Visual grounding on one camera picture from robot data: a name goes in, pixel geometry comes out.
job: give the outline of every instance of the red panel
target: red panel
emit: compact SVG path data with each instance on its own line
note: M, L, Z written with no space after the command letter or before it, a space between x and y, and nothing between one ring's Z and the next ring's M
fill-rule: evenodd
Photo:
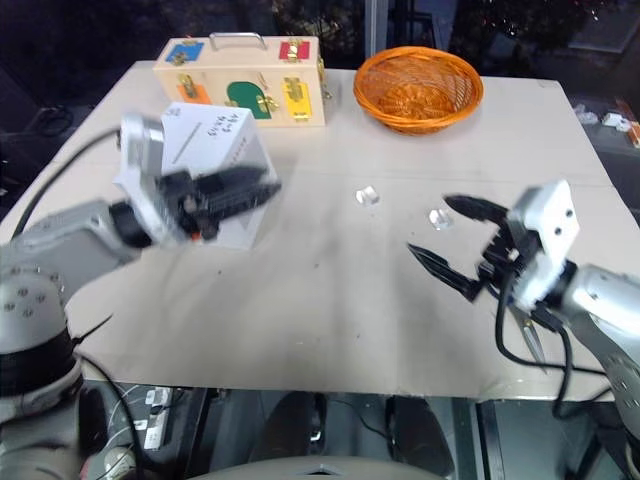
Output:
M311 48L311 44L309 42L301 42L298 45L298 59L299 60L307 60L309 58L309 49ZM278 58L280 60L288 60L289 56L289 42L280 43L280 55Z

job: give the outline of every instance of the orange basket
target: orange basket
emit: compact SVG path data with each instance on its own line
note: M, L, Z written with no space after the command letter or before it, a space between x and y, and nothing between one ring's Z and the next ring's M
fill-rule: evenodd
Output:
M398 47L369 58L353 93L372 117L401 133L433 133L468 117L482 100L480 76L455 55Z

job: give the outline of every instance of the wire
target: wire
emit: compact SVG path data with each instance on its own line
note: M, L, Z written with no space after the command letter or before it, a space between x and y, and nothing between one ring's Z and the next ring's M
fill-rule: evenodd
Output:
M117 134L119 131L120 131L119 128L107 130L106 132L101 133L97 137L94 137L93 139L89 140L89 142L85 143L79 150L77 150L76 153L74 153L66 162L64 162L62 166L58 170L56 170L56 172L53 175L51 175L51 177L49 177L42 184L42 186L33 195L33 197L31 197L31 200L29 201L29 204L27 205L27 207L24 209L24 212L22 212L22 216L20 217L20 220L18 220L16 229L13 231L13 235L11 236L12 240L24 231L24 227L27 225L27 222L29 221L31 214L33 213L36 206L38 205L38 202L40 202L40 200L42 199L44 194L47 192L47 190L51 187L51 185L53 185L55 181L58 178L60 178L60 176L71 165L73 165L73 163L76 160L78 160L87 150L89 150L91 147L93 147L97 143L100 143L101 141L109 138L111 135Z
M599 392L597 395L590 398L589 400L580 402L577 406L573 407L572 409L566 412L562 412L561 410L564 404L564 397L566 396L567 389L569 388L569 382L571 381L572 371L575 370L583 373L592 373L592 374L603 375L603 376L606 376L606 374L599 370L593 370L593 369L584 368L584 367L576 367L573 365L573 350L571 348L571 339L569 338L569 334L564 328L560 328L557 332L562 338L562 345L564 347L564 355L565 355L564 365L556 364L556 363L532 362L529 360L525 360L523 358L520 358L514 355L505 347L504 338L503 338L504 316L507 308L507 298L509 298L511 295L511 290L513 289L515 280L516 280L516 272L515 271L509 272L509 274L505 276L500 289L500 296L498 298L498 310L496 311L496 330L495 330L496 345L498 347L498 350L502 355L507 357L509 360L515 363L518 363L520 365L524 365L527 367L545 367L545 368L555 368L555 369L562 370L563 375L562 375L562 381L560 383L560 389L558 390L558 395L553 401L553 406L552 406L553 416L561 420L575 417L583 413L584 410L589 405L591 405L594 401L598 400L599 398L609 393L611 388L607 387L606 389L602 390L601 392Z
M129 390L126 390L125 392L122 393L122 398L119 399L116 402L115 406L113 407L113 411L111 412L111 415L109 416L109 421L107 422L107 428L109 428L109 427L111 427L111 425L113 425L113 417L115 417L116 412L118 411L118 407L120 406L120 404L124 403L125 399L127 398L127 395L129 395L131 392L133 392L139 386L140 385L134 385Z
M564 370L564 365L560 363L534 362L531 360L525 360L524 358L520 358L517 355L513 354L505 346L504 317L507 309L506 299L511 295L511 290L513 289L513 284L515 283L515 280L516 280L516 273L515 271L512 271L504 277L502 286L500 288L500 296L498 297L498 310L496 311L496 324L495 324L495 341L496 341L496 346L498 347L498 351L503 356L505 356L512 362L515 362L519 365L524 365L526 367L544 367L544 368L551 368L556 370ZM575 365L573 365L572 369L576 372L606 376L606 374L602 370L595 370L593 368L576 367Z
M138 432L136 431L136 426L133 421L133 415L131 414L131 410L129 406L124 401L124 397L120 394L120 390L116 386L115 382L111 379L109 374L106 372L104 368L102 368L95 360L87 357L84 353L80 353L78 351L75 352L78 358L82 359L84 362L91 365L100 375L105 379L109 388L113 392L113 394L118 398L120 402L122 402L122 409L124 410L125 416L127 417L127 423L129 430L131 431L131 438L133 442L133 456L136 461L136 478L137 480L144 480L144 470L142 467L142 462L144 459L144 452L142 451L142 445L140 443L140 437L138 437Z
M351 408L351 410L353 410L353 413L356 414L356 416L358 417L358 419L360 419L360 423L362 423L362 426L364 428L366 428L367 430L369 430L370 432L375 433L376 435L381 436L382 438L385 439L385 441L390 442L391 441L391 437L389 435L387 435L386 433L378 430L377 428L373 428L372 426L370 426L365 419L362 417L362 414L360 413L360 411L355 407L355 405L353 405L352 403L346 402L344 400L337 400L334 398L329 399L330 402L335 402L335 403L342 403L343 405L347 405Z
M127 447L127 451L124 452L122 454L122 457L120 457L118 460L116 460L116 463L114 463L113 465L111 465L111 468L109 470L107 470L106 472L104 472L102 475L100 475L98 478L96 478L96 480L102 480L103 478L105 478L107 475L109 475L119 464L120 461L122 460L122 458L131 451L131 445L129 445Z
M607 387L607 388L599 391L598 393L596 393L593 397L589 398L588 400L582 400L580 402L575 402L575 405L565 407L565 411L564 412L559 412L559 415L557 416L557 418L559 418L561 420L567 420L569 418L577 417L578 415L581 415L582 413L584 413L584 411L589 406L591 406L595 401L597 401L600 398L604 397L609 392L611 392L611 387ZM616 428L615 426L606 425L606 424L603 424L601 422L598 422L597 420L596 420L596 423L598 424L599 427Z
M571 339L569 334L564 328L558 330L558 334L562 339L562 345L564 347L564 373L562 374L562 381L560 382L560 390L558 390L558 396L553 401L551 412L553 416L562 419L562 404L564 403L564 397L567 394L569 388L569 382L571 381L571 372L573 367L573 349L571 348Z

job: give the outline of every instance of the table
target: table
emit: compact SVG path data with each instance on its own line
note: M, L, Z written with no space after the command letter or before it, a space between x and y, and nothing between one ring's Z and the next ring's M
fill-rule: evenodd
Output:
M96 107L6 217L6 241L34 189L89 138L126 111L158 116L169 104L136 63ZM445 193L512 205L529 185L566 178L582 231L577 263L640 272L640 231L611 185L557 82L485 78L485 97L465 121L407 137L366 116L354 72L329 72L334 98L325 128L263 129L283 190L249 252L207 246L151 248L142 259L86 286L68 306L73 332L113 313L85 351L118 381L159 385L551 398L560 376L503 359L493 342L496 302L473 305L431 278L405 242L426 246L468 275L494 228L453 214L436 231L426 218ZM111 184L113 142L91 150L51 188L33 220L96 196ZM373 185L365 208L356 190ZM540 332L547 359L561 343ZM528 355L513 322L507 345ZM575 362L596 366L574 340ZM576 375L569 398L603 380Z

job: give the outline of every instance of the lock box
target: lock box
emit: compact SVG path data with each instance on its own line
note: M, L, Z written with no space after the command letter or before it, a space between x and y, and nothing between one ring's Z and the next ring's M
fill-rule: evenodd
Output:
M174 38L153 71L173 101L248 108L260 126L325 123L329 94L317 37Z

